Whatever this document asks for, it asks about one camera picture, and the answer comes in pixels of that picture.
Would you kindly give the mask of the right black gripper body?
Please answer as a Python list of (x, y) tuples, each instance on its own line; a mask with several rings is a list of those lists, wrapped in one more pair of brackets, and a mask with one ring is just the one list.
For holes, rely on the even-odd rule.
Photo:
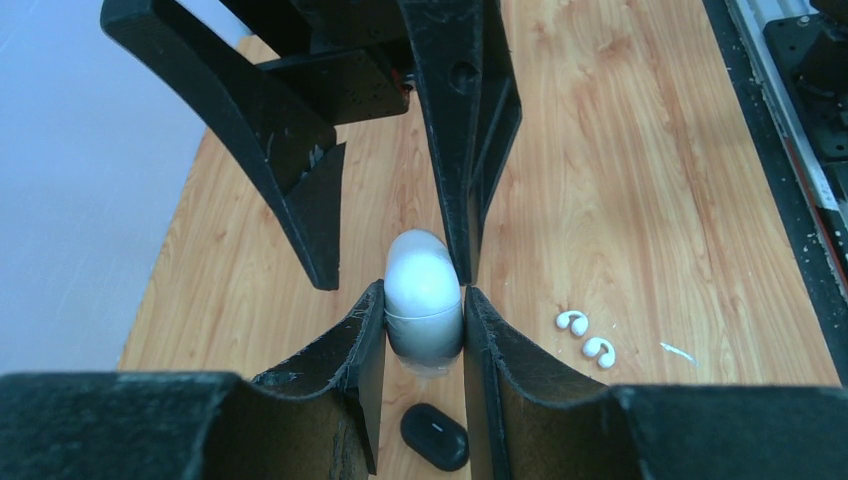
[(225, 7), (277, 54), (260, 69), (332, 125), (402, 115), (414, 67), (395, 1), (230, 0)]

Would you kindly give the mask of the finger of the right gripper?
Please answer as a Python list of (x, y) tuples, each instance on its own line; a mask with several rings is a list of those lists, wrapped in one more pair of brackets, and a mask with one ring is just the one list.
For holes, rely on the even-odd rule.
[(338, 289), (345, 147), (335, 128), (176, 1), (106, 1), (100, 25), (228, 149), (312, 285)]
[(478, 278), (486, 217), (522, 120), (497, 1), (402, 1), (446, 244)]

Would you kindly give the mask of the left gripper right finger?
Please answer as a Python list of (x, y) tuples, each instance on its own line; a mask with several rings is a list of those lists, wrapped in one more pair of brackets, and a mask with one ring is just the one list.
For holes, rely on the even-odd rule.
[(843, 479), (847, 392), (612, 385), (572, 369), (465, 293), (475, 479)]

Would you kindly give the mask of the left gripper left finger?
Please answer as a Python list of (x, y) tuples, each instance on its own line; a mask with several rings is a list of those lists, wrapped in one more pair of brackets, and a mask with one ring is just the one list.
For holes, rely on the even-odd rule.
[(384, 292), (302, 350), (232, 372), (1, 379), (5, 479), (365, 479), (376, 471)]

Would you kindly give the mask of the white earbud charging case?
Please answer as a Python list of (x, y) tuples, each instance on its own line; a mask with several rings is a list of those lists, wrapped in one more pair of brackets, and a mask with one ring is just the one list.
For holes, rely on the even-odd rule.
[(448, 373), (462, 350), (461, 287), (449, 252), (432, 232), (412, 229), (391, 244), (384, 278), (390, 346), (412, 373)]

